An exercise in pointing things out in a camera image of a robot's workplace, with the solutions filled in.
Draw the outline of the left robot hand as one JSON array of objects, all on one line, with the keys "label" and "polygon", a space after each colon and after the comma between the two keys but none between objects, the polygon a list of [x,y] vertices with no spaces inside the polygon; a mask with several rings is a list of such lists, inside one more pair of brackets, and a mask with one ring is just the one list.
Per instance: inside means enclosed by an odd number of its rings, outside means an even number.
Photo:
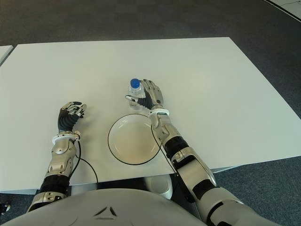
[{"label": "left robot hand", "polygon": [[77,121],[84,117],[86,108],[86,104],[77,101],[68,102],[61,107],[57,121],[59,133],[65,131],[72,132]]}]

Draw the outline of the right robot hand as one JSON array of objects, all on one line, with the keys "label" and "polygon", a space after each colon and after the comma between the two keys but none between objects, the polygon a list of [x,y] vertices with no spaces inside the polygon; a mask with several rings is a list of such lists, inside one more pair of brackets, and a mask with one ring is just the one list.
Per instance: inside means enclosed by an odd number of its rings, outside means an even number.
[{"label": "right robot hand", "polygon": [[140,80],[140,83],[143,87],[145,97],[138,98],[132,95],[125,95],[125,99],[149,110],[164,108],[164,99],[160,88],[151,80],[143,79]]}]

